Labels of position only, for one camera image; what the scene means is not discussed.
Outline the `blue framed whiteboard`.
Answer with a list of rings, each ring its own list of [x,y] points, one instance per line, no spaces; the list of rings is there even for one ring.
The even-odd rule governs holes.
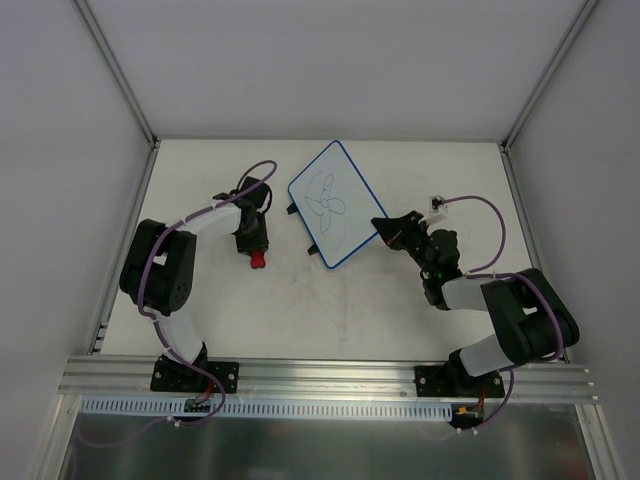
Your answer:
[[[376,235],[374,218],[388,216],[344,145],[330,142],[287,187],[318,254],[331,270]]]

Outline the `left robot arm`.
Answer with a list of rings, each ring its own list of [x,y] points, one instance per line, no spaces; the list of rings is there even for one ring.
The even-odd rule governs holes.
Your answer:
[[[239,364],[208,358],[187,301],[198,249],[221,237],[235,238],[237,252],[249,257],[252,269],[266,267],[266,213],[272,191],[266,183],[245,176],[237,189],[213,201],[172,225],[141,221],[122,267],[120,290],[151,320],[164,348],[153,368],[154,392],[234,394],[237,389]]]

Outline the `red bone-shaped eraser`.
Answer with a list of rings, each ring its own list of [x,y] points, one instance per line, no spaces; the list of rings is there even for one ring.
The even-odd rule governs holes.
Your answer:
[[[250,266],[254,270],[266,267],[265,252],[263,250],[256,249],[250,253]]]

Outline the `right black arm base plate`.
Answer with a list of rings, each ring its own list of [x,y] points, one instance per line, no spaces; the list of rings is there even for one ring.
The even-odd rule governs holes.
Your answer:
[[[499,399],[505,396],[502,377],[497,371],[473,377],[464,369],[448,365],[415,366],[414,382],[418,397]]]

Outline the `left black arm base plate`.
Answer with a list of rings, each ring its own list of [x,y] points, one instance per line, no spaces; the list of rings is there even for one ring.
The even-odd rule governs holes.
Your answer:
[[[240,364],[203,359],[198,367],[213,375],[226,394],[237,392]],[[203,393],[210,379],[166,356],[160,356],[153,368],[150,390],[162,393]]]

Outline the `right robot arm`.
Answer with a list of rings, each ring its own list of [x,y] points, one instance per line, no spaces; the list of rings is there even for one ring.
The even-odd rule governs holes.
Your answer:
[[[579,341],[576,320],[540,270],[465,274],[455,231],[429,229],[416,211],[371,223],[387,247],[406,252],[417,264],[432,307],[485,312],[493,327],[491,335],[452,352],[442,366],[415,368],[418,396],[500,398],[501,371],[556,359]]]

